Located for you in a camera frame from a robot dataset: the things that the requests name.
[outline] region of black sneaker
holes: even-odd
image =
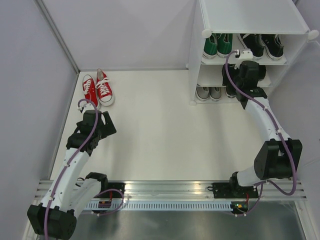
[[[225,95],[230,99],[234,99],[237,96],[236,89],[232,85],[227,85],[225,87]]]
[[[262,34],[262,41],[265,44],[267,56],[272,60],[279,60],[284,55],[284,46],[282,45],[278,34]]]
[[[261,59],[264,55],[265,44],[261,34],[238,34],[238,39],[245,49],[250,49],[255,60]]]

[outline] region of shoe lace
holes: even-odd
[[[91,80],[88,80],[88,81],[85,82],[85,84],[83,84],[83,87],[84,87],[83,93],[84,93],[84,95],[88,94],[90,86],[91,86]]]
[[[98,81],[98,83],[96,84],[95,88],[96,89],[99,89],[100,90],[100,93],[102,95],[105,95],[105,94],[109,94],[110,93],[110,90],[107,86],[106,83],[110,82],[109,78],[108,77],[105,77],[104,79],[102,79],[101,81]]]

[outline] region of shelf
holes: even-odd
[[[202,87],[221,87],[223,82],[221,65],[202,65],[200,67],[198,81]],[[271,87],[272,82],[268,74],[268,68],[265,78],[258,82],[258,87]]]
[[[204,25],[214,33],[305,34],[292,0],[200,0]]]
[[[223,104],[223,103],[238,103],[239,102],[236,97],[235,98],[227,97],[225,87],[223,87],[221,89],[221,99],[219,101],[213,101],[210,97],[205,101],[201,101],[197,98],[196,95],[194,95],[194,101],[198,104]]]
[[[242,43],[240,42],[240,40],[238,39],[237,34],[233,34],[232,50],[236,50],[236,49],[243,50],[245,48],[242,45]],[[232,54],[232,56],[229,58],[228,63],[235,64],[236,61],[237,60],[236,60],[235,55]],[[204,65],[223,65],[226,63],[226,59],[223,57],[219,57],[217,54],[217,56],[215,56],[213,59],[206,59],[206,58],[202,57],[201,62],[202,62],[201,64],[204,64]],[[286,59],[286,56],[283,56],[281,59],[279,59],[277,61],[271,60],[267,56],[267,51],[265,49],[262,58],[259,60],[256,60],[255,62],[257,62],[260,65],[285,65],[285,64],[287,64],[287,59]]]

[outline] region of gray sneaker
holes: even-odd
[[[219,101],[221,99],[221,88],[220,87],[210,87],[210,98],[213,101]]]
[[[209,88],[208,87],[197,86],[195,94],[196,94],[196,97],[200,101],[205,101],[205,100],[207,100],[209,98]]]

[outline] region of shoe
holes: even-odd
[[[267,56],[272,60],[279,60],[284,55],[284,46],[282,45],[278,34],[262,34],[261,39],[265,44]]]
[[[90,75],[85,75],[82,79],[82,90],[85,99],[88,99],[92,101],[96,108],[100,108],[100,103],[97,98],[97,92],[96,92],[96,83],[92,76]]]
[[[261,39],[261,34],[238,34],[238,39],[244,48],[251,50],[255,60],[262,58],[265,44]]]
[[[217,55],[217,46],[217,35],[212,33],[211,36],[205,40],[202,56],[206,59],[213,59]]]
[[[96,89],[99,102],[103,106],[110,106],[115,101],[109,81],[107,75],[99,68],[96,73]]]
[[[209,98],[209,88],[197,86],[195,90],[195,94],[200,101],[205,101]]]
[[[232,50],[232,34],[221,33],[217,34],[218,39],[218,55],[219,57],[226,58]]]
[[[234,99],[237,96],[235,88],[231,85],[227,85],[225,87],[225,95],[230,99]]]
[[[210,87],[210,98],[213,101],[219,101],[221,99],[221,88],[220,87]]]

